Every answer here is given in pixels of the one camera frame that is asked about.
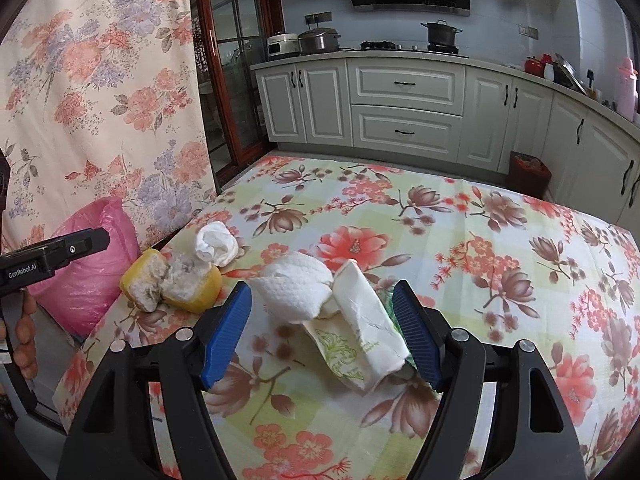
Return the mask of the person's left hand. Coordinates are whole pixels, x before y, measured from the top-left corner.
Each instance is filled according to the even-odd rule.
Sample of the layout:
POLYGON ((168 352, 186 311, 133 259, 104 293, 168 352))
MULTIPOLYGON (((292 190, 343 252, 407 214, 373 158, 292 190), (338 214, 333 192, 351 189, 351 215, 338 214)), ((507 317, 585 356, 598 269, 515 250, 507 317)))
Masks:
POLYGON ((17 346, 13 351, 13 362, 20 369, 25 379, 34 379, 38 373, 36 350, 36 326, 32 315, 37 311, 34 297, 26 290, 21 291, 22 310, 17 320, 14 332, 17 338, 17 346))

